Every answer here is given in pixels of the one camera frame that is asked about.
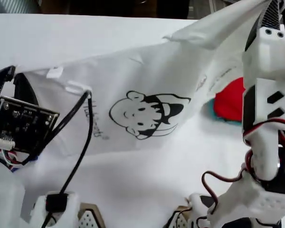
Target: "connector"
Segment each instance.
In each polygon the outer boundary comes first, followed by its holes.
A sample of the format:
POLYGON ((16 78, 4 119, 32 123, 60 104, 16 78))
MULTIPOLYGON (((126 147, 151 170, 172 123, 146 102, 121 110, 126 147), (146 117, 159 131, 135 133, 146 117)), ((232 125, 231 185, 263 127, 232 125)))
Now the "connector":
POLYGON ((0 149, 11 151, 15 147, 15 142, 8 139, 0 139, 0 149))

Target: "perforated plate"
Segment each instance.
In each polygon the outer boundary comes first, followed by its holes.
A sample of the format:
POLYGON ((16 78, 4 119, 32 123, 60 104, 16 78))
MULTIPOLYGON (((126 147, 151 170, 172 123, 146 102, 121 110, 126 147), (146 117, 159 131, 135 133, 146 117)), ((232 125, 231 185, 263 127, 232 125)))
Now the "perforated plate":
POLYGON ((78 222, 79 228, 100 228, 91 211, 86 210, 78 222))
POLYGON ((175 213, 175 215, 174 215, 174 217, 173 217, 173 219, 169 225, 169 228, 187 228, 188 223, 187 223, 186 219, 183 217, 183 215, 179 216, 179 219, 177 221, 178 227, 176 227, 176 218, 178 217, 178 215, 179 215, 179 212, 175 213))

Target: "black cable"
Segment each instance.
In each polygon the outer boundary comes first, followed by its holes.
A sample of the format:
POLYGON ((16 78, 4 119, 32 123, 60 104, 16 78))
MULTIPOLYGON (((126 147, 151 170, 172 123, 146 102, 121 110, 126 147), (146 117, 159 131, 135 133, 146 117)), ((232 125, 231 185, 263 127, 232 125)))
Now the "black cable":
POLYGON ((47 135, 47 137, 44 139, 43 143, 40 144, 35 151, 33 151, 21 164, 25 165, 29 161, 35 159, 37 156, 41 154, 41 152, 44 150, 44 148, 55 138, 56 135, 70 122, 70 120, 74 117, 74 115, 78 112, 80 107, 83 105, 85 100, 88 98, 88 96, 91 96, 91 91, 85 91, 80 99, 77 101, 77 103, 74 105, 72 110, 61 120, 61 122, 57 125, 57 127, 47 135))
POLYGON ((51 216, 51 219, 53 219, 54 222, 57 223, 57 220, 56 220, 56 218, 53 215, 51 216))
MULTIPOLYGON (((65 184, 62 186, 62 188, 61 188, 59 194, 63 194, 63 193, 65 192, 65 190, 67 189, 67 187, 68 187, 69 183, 71 182, 73 176, 75 175, 75 173, 76 173, 76 171, 77 171, 77 169, 78 169, 78 167, 79 167, 79 165, 80 165, 80 163, 81 163, 83 157, 85 156, 86 150, 87 150, 87 148, 88 148, 88 146, 89 146, 89 143, 90 143, 90 141, 91 141, 91 138, 92 138, 93 123, 94 123, 94 121, 93 121, 92 93, 91 93, 90 91, 88 91, 88 94, 87 94, 87 95, 88 95, 88 96, 90 95, 90 97, 88 98, 88 109, 89 109, 89 117, 90 117, 90 118, 89 118, 89 131, 88 131, 88 134, 87 134, 87 139, 86 139, 84 148, 83 148, 83 150, 82 150, 82 152, 81 152, 81 154, 80 154, 80 156, 79 156, 79 158, 78 158, 78 161, 77 161, 76 165, 74 166, 73 170, 71 171, 71 173, 70 173, 69 177, 67 178, 65 184)), ((51 212, 49 212, 49 213, 47 214, 47 216, 46 216, 46 218, 44 219, 44 222, 43 222, 41 228, 45 228, 45 227, 47 226, 47 224, 48 224, 48 222, 50 221, 50 219, 51 219, 52 216, 53 216, 53 214, 52 214, 51 212)))
POLYGON ((198 218, 196 219, 196 226, 197 226, 198 228, 200 228, 200 226, 199 226, 199 221, 200 221, 201 219, 207 219, 207 216, 201 216, 201 217, 198 217, 198 218))

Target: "white plastic bracket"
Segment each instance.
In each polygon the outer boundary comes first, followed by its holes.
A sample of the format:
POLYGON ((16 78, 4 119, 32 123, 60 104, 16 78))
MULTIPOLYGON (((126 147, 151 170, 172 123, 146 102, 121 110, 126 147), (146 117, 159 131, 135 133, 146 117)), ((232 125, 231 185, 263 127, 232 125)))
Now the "white plastic bracket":
POLYGON ((246 171, 243 178, 232 183, 218 200, 212 215, 213 205, 208 210, 207 218, 212 228, 221 228, 240 218, 257 218, 276 224, 285 216, 285 194, 265 191, 246 171))
MULTIPOLYGON (((46 216, 46 196, 40 196, 37 199, 35 208, 31 212, 31 220, 29 222, 32 228, 40 228, 46 216)), ((78 211, 80 208, 79 196, 75 193, 68 193, 66 210, 60 219, 52 228, 77 228, 78 227, 78 211)))

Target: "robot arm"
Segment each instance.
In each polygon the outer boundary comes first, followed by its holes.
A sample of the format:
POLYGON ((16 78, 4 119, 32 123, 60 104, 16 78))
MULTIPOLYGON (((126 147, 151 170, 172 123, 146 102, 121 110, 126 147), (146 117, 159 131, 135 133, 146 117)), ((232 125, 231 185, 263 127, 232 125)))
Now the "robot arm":
POLYGON ((285 1, 269 0, 249 34, 243 54, 243 139, 251 147, 236 181, 216 199, 197 227, 221 228, 243 218, 249 226, 279 227, 285 216, 285 1))

